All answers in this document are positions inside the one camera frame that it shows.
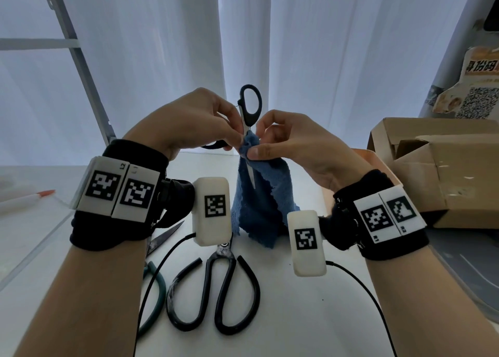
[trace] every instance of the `gray tray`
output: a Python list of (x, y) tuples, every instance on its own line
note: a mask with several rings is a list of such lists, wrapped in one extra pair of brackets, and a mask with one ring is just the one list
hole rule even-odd
[(428, 228), (428, 237), (478, 308), (499, 323), (499, 230)]

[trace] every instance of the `blue cloth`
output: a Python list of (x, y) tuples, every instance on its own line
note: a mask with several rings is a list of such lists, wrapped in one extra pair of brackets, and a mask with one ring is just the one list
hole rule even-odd
[[(260, 141), (249, 131), (239, 149), (238, 183), (231, 209), (232, 232), (239, 228), (249, 237), (273, 248), (279, 235), (287, 235), (287, 214), (297, 211), (293, 200), (290, 169), (283, 159), (268, 161), (246, 160), (246, 153)], [(248, 175), (246, 161), (253, 168), (255, 188)]]

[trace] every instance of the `white curtain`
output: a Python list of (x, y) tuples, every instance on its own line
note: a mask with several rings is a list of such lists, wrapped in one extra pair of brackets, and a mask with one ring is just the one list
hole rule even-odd
[[(19, 1), (29, 6), (9, 10)], [(196, 87), (235, 103), (252, 83), (264, 110), (308, 114), (364, 148), (383, 117), (418, 116), (466, 1), (65, 3), (118, 137)], [(50, 12), (44, 0), (0, 0), (0, 38), (57, 37)], [(102, 152), (71, 63), (67, 51), (0, 51), (0, 164), (87, 164)]]

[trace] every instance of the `wire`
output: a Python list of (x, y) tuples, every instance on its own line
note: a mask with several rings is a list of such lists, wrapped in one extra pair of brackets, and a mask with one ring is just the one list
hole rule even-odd
[(147, 290), (146, 290), (146, 293), (144, 294), (144, 299), (142, 299), (142, 305), (140, 306), (140, 311), (139, 311), (139, 321), (138, 321), (138, 324), (137, 324), (137, 335), (135, 337), (135, 347), (133, 349), (133, 355), (135, 356), (135, 350), (137, 349), (137, 339), (138, 339), (138, 335), (139, 335), (139, 328), (140, 328), (140, 320), (142, 318), (142, 313), (144, 312), (144, 308), (146, 307), (146, 301), (147, 301), (147, 297), (149, 296), (149, 292), (151, 291), (151, 288), (153, 287), (153, 284), (154, 284), (154, 280), (156, 279), (156, 277), (158, 276), (159, 274), (159, 270), (161, 269), (161, 267), (163, 266), (163, 264), (165, 264), (165, 261), (166, 259), (172, 254), (172, 252), (175, 250), (175, 248), (177, 248), (180, 244), (182, 244), (184, 241), (186, 240), (189, 240), (189, 239), (192, 239), (193, 237), (196, 236), (196, 233), (192, 233), (190, 235), (187, 235), (185, 236), (184, 238), (180, 239), (177, 244), (175, 244), (169, 251), (168, 253), (166, 253), (166, 256), (163, 257), (163, 259), (161, 260), (161, 262), (159, 263), (158, 267), (156, 268), (156, 272), (154, 272), (153, 276), (151, 277), (151, 281), (149, 282), (149, 285), (147, 286)]
[(397, 352), (395, 351), (395, 347), (393, 346), (392, 337), (390, 335), (390, 330), (388, 329), (388, 325), (386, 324), (385, 316), (383, 315), (383, 311), (381, 310), (381, 307), (379, 307), (378, 301), (371, 294), (371, 291), (369, 291), (369, 289), (366, 287), (365, 284), (362, 283), (362, 281), (360, 279), (358, 279), (352, 272), (350, 272), (348, 269), (344, 268), (343, 266), (338, 265), (338, 264), (334, 263), (333, 261), (326, 261), (326, 265), (336, 266), (337, 268), (340, 268), (343, 272), (347, 273), (350, 277), (352, 277), (354, 280), (356, 280), (360, 284), (360, 286), (362, 286), (364, 288), (365, 291), (367, 291), (367, 294), (369, 294), (369, 296), (373, 300), (374, 304), (376, 305), (376, 308), (379, 311), (379, 315), (381, 315), (381, 320), (383, 321), (383, 324), (385, 325), (386, 334), (388, 335), (388, 340), (390, 340), (390, 345), (392, 346), (393, 355), (395, 357), (397, 357)]

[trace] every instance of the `large black scissors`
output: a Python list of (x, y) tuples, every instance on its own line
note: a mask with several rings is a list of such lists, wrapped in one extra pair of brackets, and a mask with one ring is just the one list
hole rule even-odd
[[(246, 100), (245, 100), (245, 90), (246, 89), (253, 90), (253, 92), (258, 97), (258, 110), (254, 114), (248, 113), (248, 111), (246, 109)], [(258, 118), (260, 118), (261, 107), (262, 107), (260, 91), (254, 85), (251, 85), (251, 84), (244, 85), (239, 92), (238, 107), (239, 107), (239, 113), (241, 114), (241, 118), (242, 118), (242, 126), (244, 129), (244, 135), (246, 136), (247, 132), (251, 129), (251, 126), (253, 126), (258, 121)], [(210, 144), (208, 146), (203, 146), (203, 148), (218, 149), (218, 148), (223, 148), (225, 146), (227, 146), (227, 143), (224, 140), (217, 140), (214, 144)], [(246, 165), (247, 165), (248, 174), (250, 177), (249, 179), (251, 180), (251, 183), (253, 184), (253, 188), (254, 188), (255, 185), (254, 185), (253, 169), (249, 166), (249, 164), (247, 162), (246, 162)]]
[[(166, 230), (162, 234), (160, 234), (158, 237), (148, 240), (148, 245), (147, 245), (147, 253), (146, 257), (149, 256), (151, 253), (153, 253), (159, 246), (161, 246), (165, 241), (168, 240), (170, 236), (172, 236), (175, 231), (180, 228), (180, 226), (184, 223), (184, 221), (176, 224), (169, 230)], [(144, 263), (144, 272), (142, 275), (142, 279), (145, 279), (147, 274), (150, 274), (151, 276), (156, 272), (156, 266), (152, 261)], [(158, 300), (156, 302), (156, 305), (154, 306), (153, 311), (151, 312), (151, 315), (147, 318), (147, 320), (139, 327), (139, 332), (137, 334), (137, 338), (139, 339), (141, 336), (143, 336), (152, 326), (153, 324), (158, 320), (159, 315), (161, 313), (161, 310), (163, 309), (163, 305), (165, 303), (166, 299), (166, 283), (165, 279), (161, 275), (161, 273), (158, 272), (158, 275), (156, 276), (156, 283), (158, 284), (159, 287), (159, 295), (158, 295)]]
[(260, 285), (258, 284), (258, 280), (254, 275), (253, 271), (247, 264), (247, 262), (239, 256), (237, 261), (239, 261), (243, 270), (246, 272), (251, 284), (253, 286), (253, 304), (251, 309), (245, 316), (245, 318), (236, 324), (235, 326), (226, 326), (222, 320), (222, 314), (224, 311), (224, 303), (225, 298), (227, 296), (228, 287), (231, 284), (232, 275), (234, 274), (235, 266), (237, 264), (234, 254), (231, 251), (232, 238), (228, 243), (220, 244), (216, 247), (216, 251), (210, 256), (210, 258), (206, 261), (206, 270), (205, 270), (205, 284), (203, 287), (203, 295), (201, 296), (201, 306), (199, 309), (198, 316), (193, 322), (183, 322), (179, 319), (177, 314), (175, 313), (175, 309), (173, 307), (173, 296), (175, 294), (175, 289), (179, 282), (185, 278), (187, 274), (189, 274), (192, 270), (194, 270), (197, 266), (203, 263), (203, 260), (198, 258), (197, 260), (191, 262), (188, 266), (186, 266), (180, 273), (178, 273), (177, 277), (175, 277), (168, 289), (167, 299), (166, 299), (166, 313), (168, 314), (168, 318), (171, 323), (175, 326), (175, 328), (188, 332), (190, 330), (196, 329), (202, 322), (206, 314), (206, 308), (208, 307), (208, 299), (209, 299), (209, 290), (211, 288), (212, 282), (212, 267), (213, 263), (217, 259), (227, 259), (228, 260), (228, 270), (224, 278), (224, 282), (221, 285), (220, 293), (218, 299), (216, 301), (215, 308), (215, 326), (220, 331), (220, 333), (224, 335), (235, 335), (245, 329), (248, 325), (250, 325), (254, 316), (258, 311), (258, 307), (260, 305)]

